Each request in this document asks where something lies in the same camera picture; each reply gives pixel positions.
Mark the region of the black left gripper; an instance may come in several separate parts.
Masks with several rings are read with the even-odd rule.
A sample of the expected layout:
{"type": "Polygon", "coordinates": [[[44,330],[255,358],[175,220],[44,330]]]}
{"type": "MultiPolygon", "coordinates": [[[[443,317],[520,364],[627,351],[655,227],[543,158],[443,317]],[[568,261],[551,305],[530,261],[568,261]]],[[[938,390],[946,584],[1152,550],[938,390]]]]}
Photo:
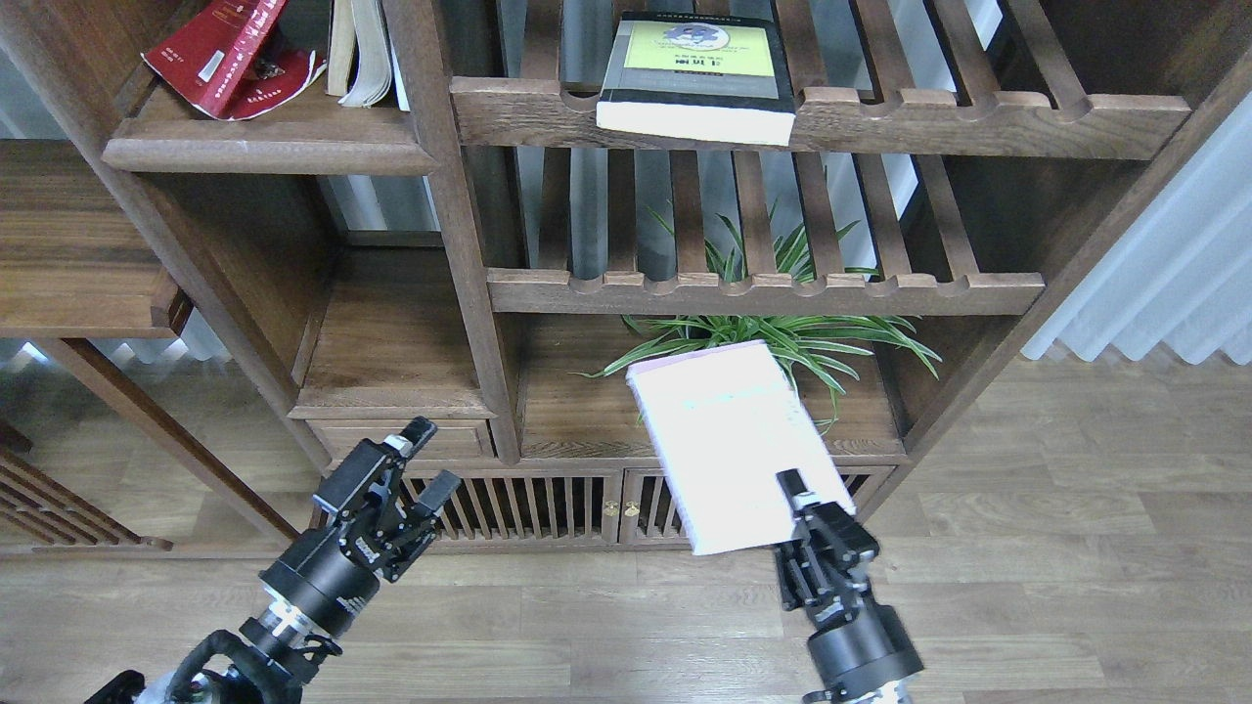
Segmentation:
{"type": "Polygon", "coordinates": [[[259,577],[327,636],[339,638],[379,593],[398,581],[434,540],[434,519],[462,480],[447,468],[406,501],[401,485],[412,455],[438,432],[429,418],[412,418],[394,440],[362,440],[323,480],[314,504],[331,516],[300,534],[259,577]]]}

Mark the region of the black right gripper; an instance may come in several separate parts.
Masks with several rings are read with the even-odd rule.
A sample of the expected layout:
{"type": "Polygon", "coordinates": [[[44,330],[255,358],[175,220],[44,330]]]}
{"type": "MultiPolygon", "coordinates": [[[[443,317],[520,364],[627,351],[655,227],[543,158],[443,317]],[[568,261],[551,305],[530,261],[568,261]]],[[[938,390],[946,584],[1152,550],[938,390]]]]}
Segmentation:
{"type": "Polygon", "coordinates": [[[777,542],[782,609],[803,609],[813,624],[808,651],[823,689],[818,698],[906,698],[924,669],[894,608],[876,603],[866,569],[876,539],[838,504],[823,504],[800,468],[777,472],[794,511],[794,537],[777,542]]]}

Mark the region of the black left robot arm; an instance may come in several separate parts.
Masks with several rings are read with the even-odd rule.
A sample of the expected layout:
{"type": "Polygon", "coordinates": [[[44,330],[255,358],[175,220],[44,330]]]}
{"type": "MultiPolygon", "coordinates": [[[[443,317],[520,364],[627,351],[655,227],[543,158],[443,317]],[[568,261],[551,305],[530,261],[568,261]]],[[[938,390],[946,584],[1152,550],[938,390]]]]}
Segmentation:
{"type": "Polygon", "coordinates": [[[338,639],[379,593],[434,541],[434,521],[459,485],[442,471],[406,499],[406,463],[434,436],[433,420],[412,418],[381,442],[359,441],[326,477],[314,504],[328,516],[305,530],[259,577],[272,598],[237,633],[215,630],[179,666],[145,681],[125,670],[94,703],[298,703],[300,690],[338,639]]]}

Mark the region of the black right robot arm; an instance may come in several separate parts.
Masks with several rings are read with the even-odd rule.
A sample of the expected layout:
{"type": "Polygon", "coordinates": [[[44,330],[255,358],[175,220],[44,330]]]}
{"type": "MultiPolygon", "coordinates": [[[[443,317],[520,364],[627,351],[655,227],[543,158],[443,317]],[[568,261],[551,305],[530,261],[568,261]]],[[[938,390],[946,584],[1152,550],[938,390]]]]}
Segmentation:
{"type": "Polygon", "coordinates": [[[791,540],[774,544],[782,610],[815,628],[808,651],[823,689],[805,703],[909,703],[906,681],[924,669],[896,610],[876,603],[868,567],[879,552],[840,504],[823,504],[798,468],[777,474],[791,509],[791,540]]]}

